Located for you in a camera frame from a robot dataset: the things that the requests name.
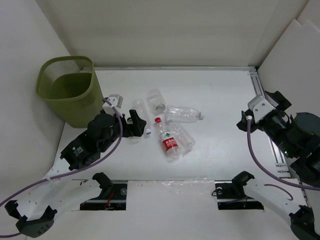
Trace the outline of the clear ribbed plastic bottle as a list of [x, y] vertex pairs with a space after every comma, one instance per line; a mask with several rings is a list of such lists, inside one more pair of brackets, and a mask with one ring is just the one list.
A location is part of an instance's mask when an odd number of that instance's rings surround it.
[[195, 146], [196, 141], [189, 132], [180, 123], [174, 122], [172, 119], [167, 119], [166, 124], [181, 146], [186, 151], [191, 151]]

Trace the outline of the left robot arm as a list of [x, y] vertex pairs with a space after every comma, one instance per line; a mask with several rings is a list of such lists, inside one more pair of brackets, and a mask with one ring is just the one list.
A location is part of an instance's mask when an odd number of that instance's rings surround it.
[[83, 172], [110, 156], [119, 146], [122, 138], [141, 137], [147, 122], [136, 110], [129, 111], [130, 117], [117, 111], [111, 115], [102, 110], [87, 129], [72, 140], [60, 153], [59, 160], [43, 179], [21, 189], [19, 194], [28, 194], [14, 200], [9, 197], [2, 203], [8, 215], [17, 220], [15, 226], [19, 235], [37, 238], [46, 233], [63, 213], [87, 200], [109, 197], [113, 182], [103, 172], [95, 173], [85, 183], [63, 193], [67, 178]]

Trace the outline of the red label water bottle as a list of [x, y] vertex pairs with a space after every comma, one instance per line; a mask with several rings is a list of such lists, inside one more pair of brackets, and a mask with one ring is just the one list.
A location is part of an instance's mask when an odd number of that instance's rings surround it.
[[160, 117], [156, 117], [154, 121], [155, 121], [154, 125], [156, 129], [156, 133], [159, 137], [159, 141], [163, 146], [165, 155], [168, 158], [169, 162], [174, 162], [180, 157], [180, 154], [181, 154], [178, 143], [173, 133], [164, 124], [164, 122]]

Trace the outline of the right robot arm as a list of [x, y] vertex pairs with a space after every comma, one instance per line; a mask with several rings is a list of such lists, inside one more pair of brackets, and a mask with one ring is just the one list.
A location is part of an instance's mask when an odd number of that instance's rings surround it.
[[[310, 206], [301, 205], [267, 189], [251, 173], [242, 171], [232, 179], [231, 191], [237, 197], [252, 198], [280, 216], [299, 240], [320, 238], [320, 118], [309, 112], [286, 114], [292, 105], [279, 91], [267, 92], [277, 104], [271, 104], [263, 95], [255, 96], [242, 111], [237, 123], [246, 132], [249, 153], [260, 170], [273, 180], [304, 190]], [[269, 172], [258, 161], [253, 151], [251, 134], [264, 132], [287, 158], [290, 168], [298, 176], [299, 184], [286, 181]]]

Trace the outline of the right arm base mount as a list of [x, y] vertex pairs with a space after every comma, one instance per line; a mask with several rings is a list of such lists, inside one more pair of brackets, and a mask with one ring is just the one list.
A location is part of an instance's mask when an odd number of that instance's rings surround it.
[[211, 196], [216, 198], [218, 210], [264, 210], [260, 202], [246, 196], [231, 181], [216, 181], [214, 184]]

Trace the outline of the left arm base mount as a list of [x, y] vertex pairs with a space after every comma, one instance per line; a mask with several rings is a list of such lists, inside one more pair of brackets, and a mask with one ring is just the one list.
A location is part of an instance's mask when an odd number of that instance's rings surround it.
[[107, 195], [100, 195], [80, 204], [80, 211], [125, 211], [128, 181], [115, 181]]

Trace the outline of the clear bottle blue cap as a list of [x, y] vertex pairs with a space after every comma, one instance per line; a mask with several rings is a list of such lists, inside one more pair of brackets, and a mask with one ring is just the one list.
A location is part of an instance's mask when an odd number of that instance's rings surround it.
[[146, 105], [142, 99], [136, 99], [132, 103], [132, 107], [134, 110], [136, 110], [138, 116], [146, 121], [146, 125], [144, 127], [144, 133], [148, 137], [151, 135], [151, 119], [149, 116], [149, 113], [147, 111]]

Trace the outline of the clear bottle white cap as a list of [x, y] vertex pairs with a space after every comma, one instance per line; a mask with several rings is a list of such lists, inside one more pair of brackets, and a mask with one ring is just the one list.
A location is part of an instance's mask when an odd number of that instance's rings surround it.
[[166, 119], [177, 123], [195, 123], [204, 119], [204, 115], [196, 108], [179, 105], [166, 106]]

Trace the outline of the wide clear plastic jar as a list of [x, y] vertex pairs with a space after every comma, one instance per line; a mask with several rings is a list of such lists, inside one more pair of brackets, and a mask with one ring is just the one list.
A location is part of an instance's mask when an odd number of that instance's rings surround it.
[[159, 89], [152, 89], [147, 94], [147, 102], [155, 114], [161, 114], [166, 109], [166, 102]]

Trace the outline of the black label small bottle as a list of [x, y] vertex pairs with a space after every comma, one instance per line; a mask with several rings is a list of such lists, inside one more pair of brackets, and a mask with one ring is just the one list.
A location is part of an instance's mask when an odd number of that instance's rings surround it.
[[[127, 124], [128, 124], [128, 125], [132, 125], [132, 124], [133, 124], [133, 120], [132, 120], [131, 117], [128, 117], [128, 118], [127, 118]], [[141, 141], [141, 138], [138, 137], [138, 136], [132, 135], [131, 137], [128, 138], [128, 140], [130, 141], [130, 143], [131, 143], [132, 145], [134, 145], [134, 144], [139, 143], [139, 142]]]

